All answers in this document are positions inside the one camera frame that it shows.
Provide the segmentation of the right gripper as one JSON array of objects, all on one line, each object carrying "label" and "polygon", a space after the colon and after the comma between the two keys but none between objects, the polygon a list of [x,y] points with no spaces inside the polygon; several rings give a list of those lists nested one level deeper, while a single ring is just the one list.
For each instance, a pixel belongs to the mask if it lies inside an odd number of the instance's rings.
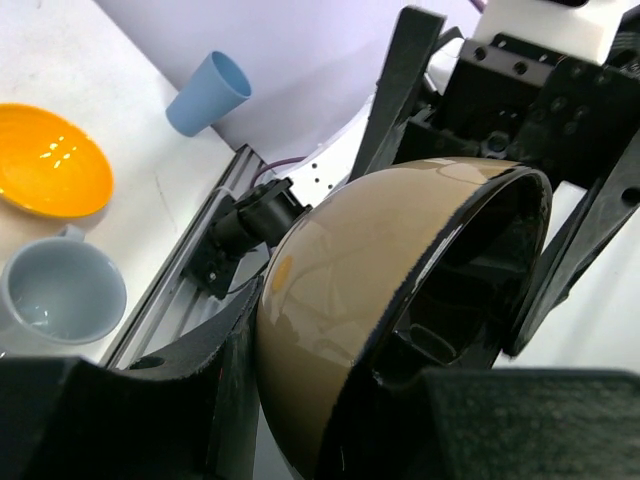
[{"label": "right gripper", "polygon": [[607,176],[639,130],[639,81],[505,34],[465,40],[444,93],[423,80],[445,24],[403,8],[352,176],[434,157],[497,158],[584,189]]}]

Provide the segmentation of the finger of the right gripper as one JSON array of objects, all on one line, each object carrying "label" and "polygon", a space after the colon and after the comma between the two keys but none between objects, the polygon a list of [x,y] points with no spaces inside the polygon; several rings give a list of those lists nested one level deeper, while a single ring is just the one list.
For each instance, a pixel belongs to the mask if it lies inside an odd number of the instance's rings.
[{"label": "finger of the right gripper", "polygon": [[552,239],[536,268],[514,328],[503,346],[519,355],[639,204],[639,151],[627,150],[609,176],[587,192]]}]

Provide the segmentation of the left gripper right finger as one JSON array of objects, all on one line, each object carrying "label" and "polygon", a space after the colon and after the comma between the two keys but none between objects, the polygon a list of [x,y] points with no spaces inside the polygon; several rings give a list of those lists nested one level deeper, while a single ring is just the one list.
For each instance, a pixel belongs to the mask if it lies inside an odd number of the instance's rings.
[{"label": "left gripper right finger", "polygon": [[347,479],[636,479],[639,378],[424,370],[381,384],[344,444]]}]

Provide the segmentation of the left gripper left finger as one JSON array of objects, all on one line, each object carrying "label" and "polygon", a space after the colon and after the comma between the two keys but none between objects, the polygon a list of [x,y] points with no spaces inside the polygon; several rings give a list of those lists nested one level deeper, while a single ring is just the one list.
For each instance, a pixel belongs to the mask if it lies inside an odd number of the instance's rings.
[{"label": "left gripper left finger", "polygon": [[260,279],[124,370],[78,357],[1,363],[5,479],[248,479]]}]

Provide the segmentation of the brown and black bowl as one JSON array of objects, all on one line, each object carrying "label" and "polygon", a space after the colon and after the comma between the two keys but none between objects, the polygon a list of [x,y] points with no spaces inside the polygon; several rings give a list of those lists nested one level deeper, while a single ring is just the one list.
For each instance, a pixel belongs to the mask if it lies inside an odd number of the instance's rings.
[{"label": "brown and black bowl", "polygon": [[332,420],[373,402],[365,378],[489,367],[530,288],[552,189],[541,171],[414,160],[338,189],[278,245],[257,307],[264,415],[312,479]]}]

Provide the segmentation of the grey ceramic cup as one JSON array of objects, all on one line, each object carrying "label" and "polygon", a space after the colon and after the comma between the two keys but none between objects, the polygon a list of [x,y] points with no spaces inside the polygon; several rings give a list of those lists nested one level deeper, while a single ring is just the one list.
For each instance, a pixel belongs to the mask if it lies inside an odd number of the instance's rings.
[{"label": "grey ceramic cup", "polygon": [[81,345],[120,322],[127,304],[115,263],[71,224],[16,250],[1,272],[1,333]]}]

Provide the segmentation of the orange bowl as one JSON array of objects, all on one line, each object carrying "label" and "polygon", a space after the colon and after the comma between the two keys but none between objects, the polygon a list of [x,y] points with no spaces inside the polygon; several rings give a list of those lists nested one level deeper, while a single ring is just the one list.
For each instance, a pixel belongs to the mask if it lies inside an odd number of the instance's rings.
[{"label": "orange bowl", "polygon": [[1,105],[1,199],[32,214],[81,218],[114,192],[111,165],[76,125],[41,108]]}]

